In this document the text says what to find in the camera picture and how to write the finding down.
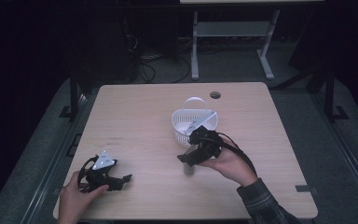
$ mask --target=background table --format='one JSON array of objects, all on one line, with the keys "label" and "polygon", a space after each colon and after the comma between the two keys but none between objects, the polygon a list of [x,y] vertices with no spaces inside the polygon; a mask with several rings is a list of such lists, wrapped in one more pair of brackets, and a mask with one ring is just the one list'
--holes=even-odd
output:
[{"label": "background table", "polygon": [[[221,98],[212,99],[212,91],[219,91]],[[132,174],[132,180],[122,191],[106,192],[97,199],[84,218],[249,218],[236,192],[238,184],[206,167],[185,175],[176,158],[186,149],[174,139],[172,113],[192,96],[217,111],[216,130],[247,153],[284,208],[297,217],[316,217],[310,193],[296,191],[306,181],[267,86],[200,83],[101,87],[65,185],[87,159],[103,150],[118,159],[110,175]]]}]

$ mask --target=plaid sleeve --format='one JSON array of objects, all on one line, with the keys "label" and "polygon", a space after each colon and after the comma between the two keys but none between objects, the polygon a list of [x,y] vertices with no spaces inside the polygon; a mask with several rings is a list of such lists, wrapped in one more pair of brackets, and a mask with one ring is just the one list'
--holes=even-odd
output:
[{"label": "plaid sleeve", "polygon": [[279,206],[261,178],[245,188],[237,188],[237,192],[255,223],[300,223],[296,217]]}]

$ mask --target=person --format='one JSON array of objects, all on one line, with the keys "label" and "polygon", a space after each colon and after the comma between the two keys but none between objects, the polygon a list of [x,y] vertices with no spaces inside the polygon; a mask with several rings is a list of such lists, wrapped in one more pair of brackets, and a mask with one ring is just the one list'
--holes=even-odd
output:
[{"label": "person", "polygon": [[[300,223],[296,217],[278,204],[263,180],[231,150],[222,148],[218,158],[208,159],[199,165],[212,168],[225,178],[241,185],[237,188],[237,192],[254,223]],[[108,186],[101,186],[90,193],[82,193],[77,187],[77,177],[78,172],[75,172],[60,194],[59,224],[77,223],[90,203],[108,189]]]}]

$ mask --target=hand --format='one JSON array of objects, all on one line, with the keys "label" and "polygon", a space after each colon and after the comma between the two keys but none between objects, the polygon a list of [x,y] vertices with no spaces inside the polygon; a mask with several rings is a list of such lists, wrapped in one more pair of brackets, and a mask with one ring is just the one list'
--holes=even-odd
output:
[{"label": "hand", "polygon": [[77,223],[91,202],[109,189],[109,186],[104,185],[90,193],[82,193],[77,185],[78,175],[78,171],[74,172],[68,185],[61,190],[59,224]]},{"label": "hand", "polygon": [[[234,146],[231,141],[224,141]],[[253,184],[257,180],[257,176],[249,167],[249,165],[229,149],[222,148],[218,158],[208,159],[199,164],[200,166],[210,167],[218,171],[222,176],[233,180],[243,187]]]}]

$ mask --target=dark background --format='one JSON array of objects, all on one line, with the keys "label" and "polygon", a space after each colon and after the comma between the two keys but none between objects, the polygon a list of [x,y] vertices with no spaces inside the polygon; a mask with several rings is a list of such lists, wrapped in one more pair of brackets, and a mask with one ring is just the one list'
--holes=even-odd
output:
[{"label": "dark background", "polygon": [[[336,2],[314,11],[291,65],[303,70],[329,60],[358,104],[358,0]],[[137,12],[123,27],[128,13],[73,9],[64,0],[0,1],[0,190],[54,93],[71,73],[77,73],[83,91],[130,83],[136,76],[136,55],[127,52],[124,30],[137,34],[141,45],[168,53],[175,53],[177,36],[191,36],[191,28],[184,26],[192,20],[189,11]],[[274,39],[299,39],[298,26],[305,24],[307,15],[283,10]]]}]

